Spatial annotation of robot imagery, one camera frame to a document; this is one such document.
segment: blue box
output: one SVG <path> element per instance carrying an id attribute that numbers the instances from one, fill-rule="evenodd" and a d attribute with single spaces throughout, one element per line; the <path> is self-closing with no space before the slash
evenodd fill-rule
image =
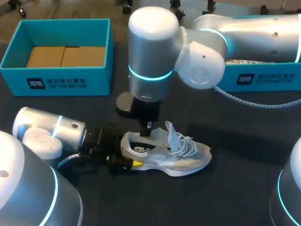
<path id="1" fill-rule="evenodd" d="M 26 68 L 35 46 L 105 47 L 104 63 L 98 67 Z M 22 20 L 0 72 L 14 96 L 109 95 L 113 53 L 109 19 Z"/>
<path id="2" fill-rule="evenodd" d="M 301 64 L 226 65 L 217 85 L 226 92 L 298 91 L 301 90 Z"/>

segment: shoelace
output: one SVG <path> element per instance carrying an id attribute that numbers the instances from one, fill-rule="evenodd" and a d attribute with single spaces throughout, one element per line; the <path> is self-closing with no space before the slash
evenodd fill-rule
<path id="1" fill-rule="evenodd" d="M 192 137 L 185 137 L 181 133 L 177 132 L 178 140 L 182 143 L 182 147 L 177 152 L 171 152 L 170 155 L 178 155 L 183 157 L 192 156 L 197 152 L 196 143 L 192 140 Z M 191 149 L 187 152 L 189 144 L 192 145 Z"/>

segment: dark tabletop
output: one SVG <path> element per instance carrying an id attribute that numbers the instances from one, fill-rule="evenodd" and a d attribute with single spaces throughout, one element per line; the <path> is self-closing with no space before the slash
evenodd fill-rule
<path id="1" fill-rule="evenodd" d="M 0 59 L 7 45 L 0 46 Z M 113 84 L 108 97 L 13 97 L 0 76 L 0 130 L 12 132 L 24 106 L 84 121 L 116 123 L 137 132 L 139 123 L 115 112 L 117 96 L 128 91 L 127 45 L 116 43 Z M 300 92 L 237 94 L 249 101 L 280 104 Z M 172 178 L 160 171 L 112 176 L 106 166 L 84 170 L 68 165 L 64 175 L 78 189 L 84 226 L 267 225 L 269 194 L 294 143 L 301 137 L 301 105 L 255 109 L 211 90 L 193 90 L 174 76 L 160 118 L 176 131 L 213 147 L 211 163 L 196 174 Z"/>

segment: sneaker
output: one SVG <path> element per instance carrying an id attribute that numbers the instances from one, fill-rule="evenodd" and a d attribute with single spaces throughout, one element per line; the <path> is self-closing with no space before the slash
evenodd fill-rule
<path id="1" fill-rule="evenodd" d="M 190 137 L 177 133 L 169 121 L 168 131 L 161 128 L 150 137 L 139 133 L 126 133 L 121 140 L 121 153 L 136 164 L 135 170 L 161 170 L 172 177 L 181 177 L 203 169 L 211 160 L 210 148 Z"/>

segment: shoe tongue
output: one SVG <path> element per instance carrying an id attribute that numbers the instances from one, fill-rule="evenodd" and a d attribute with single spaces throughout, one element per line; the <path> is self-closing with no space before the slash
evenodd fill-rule
<path id="1" fill-rule="evenodd" d="M 178 138 L 178 135 L 173 127 L 173 124 L 169 121 L 166 121 L 165 126 L 168 130 L 168 144 L 170 146 L 170 150 L 172 152 L 179 151 L 182 147 L 182 144 L 181 144 L 180 139 Z"/>

